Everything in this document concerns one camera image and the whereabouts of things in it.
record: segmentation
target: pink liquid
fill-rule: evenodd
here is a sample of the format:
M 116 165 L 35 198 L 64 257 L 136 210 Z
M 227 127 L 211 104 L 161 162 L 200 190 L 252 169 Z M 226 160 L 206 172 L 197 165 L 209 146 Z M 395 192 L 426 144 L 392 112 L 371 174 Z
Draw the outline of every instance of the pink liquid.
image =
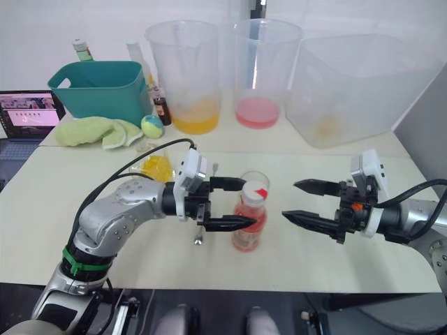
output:
M 239 123 L 253 129 L 273 126 L 278 116 L 279 106 L 265 98 L 244 98 L 236 107 L 236 119 Z

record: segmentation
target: red label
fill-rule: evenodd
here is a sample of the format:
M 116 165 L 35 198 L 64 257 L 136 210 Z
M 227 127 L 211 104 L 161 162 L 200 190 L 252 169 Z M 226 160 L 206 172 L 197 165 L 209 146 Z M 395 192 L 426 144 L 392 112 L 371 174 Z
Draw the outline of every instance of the red label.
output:
M 260 188 L 260 189 L 256 190 L 255 192 L 257 194 L 259 194 L 261 197 L 263 197 L 263 199 L 267 198 L 268 192 L 264 188 Z

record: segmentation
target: orange liquid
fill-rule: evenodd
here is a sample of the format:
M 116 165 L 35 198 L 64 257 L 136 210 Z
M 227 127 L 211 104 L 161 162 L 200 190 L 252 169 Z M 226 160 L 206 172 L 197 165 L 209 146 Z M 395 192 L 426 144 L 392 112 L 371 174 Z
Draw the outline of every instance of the orange liquid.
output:
M 174 125 L 186 134 L 208 133 L 216 128 L 219 122 L 219 108 L 211 98 L 204 98 L 185 111 L 175 107 L 171 110 Z

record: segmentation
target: laptop screen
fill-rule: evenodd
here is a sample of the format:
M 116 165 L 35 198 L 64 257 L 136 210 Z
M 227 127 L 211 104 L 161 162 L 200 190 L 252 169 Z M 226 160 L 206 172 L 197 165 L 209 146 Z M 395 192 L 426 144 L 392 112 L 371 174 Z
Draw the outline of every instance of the laptop screen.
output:
M 51 91 L 0 91 L 0 123 L 10 139 L 44 138 L 64 115 Z

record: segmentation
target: measuring cup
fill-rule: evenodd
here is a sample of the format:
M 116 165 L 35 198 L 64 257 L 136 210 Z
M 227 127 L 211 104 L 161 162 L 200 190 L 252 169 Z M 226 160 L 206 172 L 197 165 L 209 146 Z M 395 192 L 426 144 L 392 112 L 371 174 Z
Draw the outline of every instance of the measuring cup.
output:
M 235 25 L 235 113 L 249 128 L 273 126 L 284 101 L 301 28 L 279 20 Z
M 219 120 L 217 29 L 171 21 L 146 30 L 174 125 L 187 134 L 211 131 Z

